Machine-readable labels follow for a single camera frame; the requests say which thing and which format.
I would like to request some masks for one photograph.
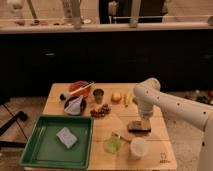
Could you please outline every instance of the cable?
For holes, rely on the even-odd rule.
[[[3,106],[4,106],[4,108],[8,111],[8,113],[9,113],[12,117],[14,117],[14,114],[10,111],[10,109],[9,109],[5,104],[3,104]],[[23,128],[21,127],[21,125],[19,124],[19,122],[18,122],[17,120],[16,120],[16,123],[17,123],[17,125],[19,126],[19,128],[20,128],[22,134],[24,135],[24,137],[26,138],[26,140],[28,140],[27,135],[24,133]]]

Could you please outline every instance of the spoon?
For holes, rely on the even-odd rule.
[[[131,140],[128,140],[128,139],[126,139],[125,137],[123,137],[123,136],[121,136],[121,135],[119,135],[119,134],[117,134],[117,133],[115,133],[115,132],[112,132],[112,135],[118,137],[119,139],[121,139],[121,140],[123,140],[123,141],[126,141],[126,142],[128,142],[128,143],[131,143]]]

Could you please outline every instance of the wooden table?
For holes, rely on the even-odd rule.
[[[84,115],[90,116],[90,110],[100,107],[94,101],[92,92],[96,88],[104,90],[103,103],[111,107],[109,115],[101,119],[94,119],[93,137],[88,170],[176,170],[177,163],[173,153],[172,145],[167,133],[166,125],[158,107],[154,107],[154,116],[150,119],[152,132],[148,135],[129,133],[127,124],[129,121],[140,120],[137,106],[131,102],[124,107],[123,99],[119,104],[112,104],[110,101],[113,92],[126,93],[132,91],[133,83],[96,83],[91,88],[86,98],[87,108]],[[64,101],[60,101],[61,92],[68,90],[69,84],[53,84],[46,102],[43,114],[63,115]],[[129,143],[124,142],[116,154],[104,150],[104,144],[110,138],[112,131],[133,138],[141,136],[148,141],[149,152],[140,160],[132,160],[129,153]]]

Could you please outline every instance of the orange bowl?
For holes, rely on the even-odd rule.
[[[87,84],[88,82],[86,81],[77,81],[77,82],[74,82],[74,83],[71,83],[70,86],[69,86],[69,91],[74,91],[76,89],[78,89],[79,87]],[[89,95],[89,92],[91,90],[91,87],[87,87],[86,89],[84,90],[81,90],[75,94],[73,94],[73,96],[80,96],[80,95],[83,95],[84,97],[87,97]]]

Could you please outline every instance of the grapes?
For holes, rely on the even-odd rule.
[[[100,118],[110,113],[110,107],[108,104],[103,104],[98,110],[91,110],[90,114],[92,117]]]

